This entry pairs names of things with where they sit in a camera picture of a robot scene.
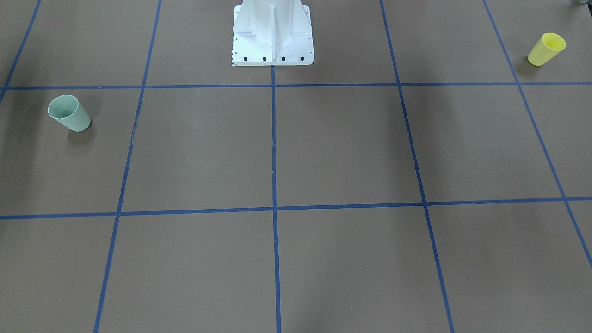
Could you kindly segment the yellow plastic cup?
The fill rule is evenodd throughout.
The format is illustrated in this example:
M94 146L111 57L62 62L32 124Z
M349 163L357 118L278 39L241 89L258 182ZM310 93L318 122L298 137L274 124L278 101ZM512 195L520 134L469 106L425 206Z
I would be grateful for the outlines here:
M546 32L541 35L541 38L533 46L527 55L527 60L534 66L542 66L565 50L566 45L567 43L560 35L554 32Z

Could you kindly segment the green plastic cup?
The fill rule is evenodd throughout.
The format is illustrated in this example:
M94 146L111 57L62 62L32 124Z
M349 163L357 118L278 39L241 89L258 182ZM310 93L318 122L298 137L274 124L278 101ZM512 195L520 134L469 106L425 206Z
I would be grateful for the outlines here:
M71 131L85 131L91 126L89 114L80 101L70 94L53 99L47 107L47 113Z

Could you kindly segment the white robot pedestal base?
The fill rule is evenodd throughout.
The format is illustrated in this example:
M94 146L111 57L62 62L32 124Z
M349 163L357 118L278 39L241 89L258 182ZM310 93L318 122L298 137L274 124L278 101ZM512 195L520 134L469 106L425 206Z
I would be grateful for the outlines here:
M244 0L233 13L232 65L315 62L311 11L300 0Z

